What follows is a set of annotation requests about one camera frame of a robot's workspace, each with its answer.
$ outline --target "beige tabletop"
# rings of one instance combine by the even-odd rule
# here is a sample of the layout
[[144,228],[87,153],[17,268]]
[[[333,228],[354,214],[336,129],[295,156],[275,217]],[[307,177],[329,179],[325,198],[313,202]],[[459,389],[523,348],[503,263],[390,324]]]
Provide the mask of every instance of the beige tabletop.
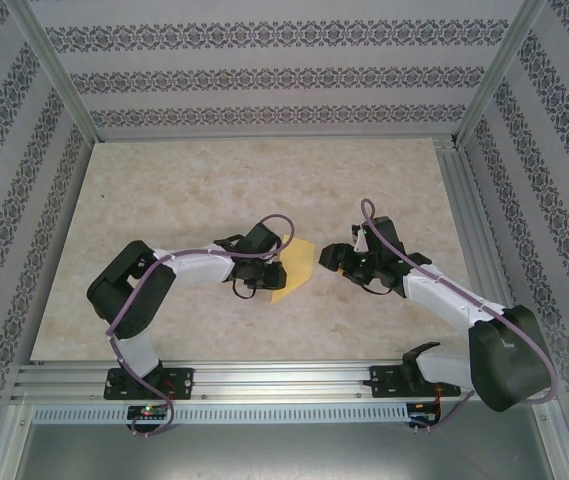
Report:
[[[408,252],[431,258],[469,286],[430,140],[207,140],[96,145],[68,233],[33,360],[114,355],[86,289],[132,240],[151,248],[202,247],[246,234],[263,216],[290,216],[300,238],[349,242],[371,198]],[[286,224],[269,226],[279,234]],[[367,294],[316,264],[311,279],[270,305],[228,283],[172,290],[150,326],[165,360],[397,358],[427,341],[464,346],[428,310]]]

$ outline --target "black mounting bracket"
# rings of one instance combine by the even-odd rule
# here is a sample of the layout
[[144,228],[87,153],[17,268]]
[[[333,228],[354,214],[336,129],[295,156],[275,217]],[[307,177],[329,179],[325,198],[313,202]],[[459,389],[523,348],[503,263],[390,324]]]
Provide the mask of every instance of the black mounting bracket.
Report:
[[[161,368],[144,380],[171,400],[190,400],[193,392],[192,368]],[[123,368],[111,368],[104,387],[105,400],[159,400],[150,390],[137,383]]]
[[[423,382],[409,384],[400,365],[374,365],[369,368],[370,380],[363,383],[371,387],[373,398],[393,397],[434,397],[436,384]],[[442,388],[442,397],[459,397],[462,393],[460,387],[448,383],[438,384]]]

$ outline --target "patterned wallpaper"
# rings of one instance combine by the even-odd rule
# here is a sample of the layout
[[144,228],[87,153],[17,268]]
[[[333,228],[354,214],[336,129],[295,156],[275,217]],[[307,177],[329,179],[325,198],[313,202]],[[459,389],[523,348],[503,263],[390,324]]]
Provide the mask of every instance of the patterned wallpaper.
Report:
[[0,1],[0,427],[28,361],[90,148]]
[[569,424],[569,1],[545,5],[467,153],[511,292],[540,315]]
[[108,140],[451,134],[520,3],[31,5]]

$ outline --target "yellow cloth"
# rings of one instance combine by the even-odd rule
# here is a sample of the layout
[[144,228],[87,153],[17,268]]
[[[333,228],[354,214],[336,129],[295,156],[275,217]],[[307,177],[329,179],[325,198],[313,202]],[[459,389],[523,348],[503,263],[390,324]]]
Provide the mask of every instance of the yellow cloth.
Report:
[[[288,235],[284,235],[282,240],[286,242]],[[291,244],[282,251],[280,261],[286,270],[286,286],[281,290],[273,290],[271,305],[311,278],[314,252],[315,244],[299,238],[293,238]]]

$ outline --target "striped wall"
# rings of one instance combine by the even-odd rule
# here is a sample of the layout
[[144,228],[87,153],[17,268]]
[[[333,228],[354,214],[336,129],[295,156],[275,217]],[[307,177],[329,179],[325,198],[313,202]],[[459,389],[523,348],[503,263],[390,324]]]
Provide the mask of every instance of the striped wall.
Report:
[[520,4],[31,3],[107,140],[452,134]]
[[0,0],[0,427],[28,361],[90,148]]
[[538,311],[569,424],[569,1],[541,11],[466,145],[518,302]]

